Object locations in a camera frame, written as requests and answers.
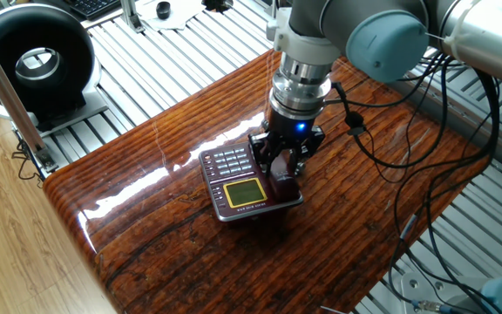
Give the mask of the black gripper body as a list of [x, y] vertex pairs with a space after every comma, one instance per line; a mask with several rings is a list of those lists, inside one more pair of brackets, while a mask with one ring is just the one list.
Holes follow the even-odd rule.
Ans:
[[314, 119], [291, 119], [271, 111], [268, 118], [268, 145], [270, 147], [301, 145], [311, 135], [314, 122]]

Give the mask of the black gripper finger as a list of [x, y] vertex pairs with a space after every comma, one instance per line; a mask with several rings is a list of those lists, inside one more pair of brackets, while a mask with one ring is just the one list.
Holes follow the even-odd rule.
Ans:
[[305, 163], [313, 157], [326, 135], [319, 126], [313, 126], [311, 134], [292, 153], [294, 174], [301, 174], [305, 169]]
[[252, 133], [248, 136], [248, 142], [251, 146], [255, 163], [269, 177], [272, 163], [283, 148], [281, 135], [277, 132]]

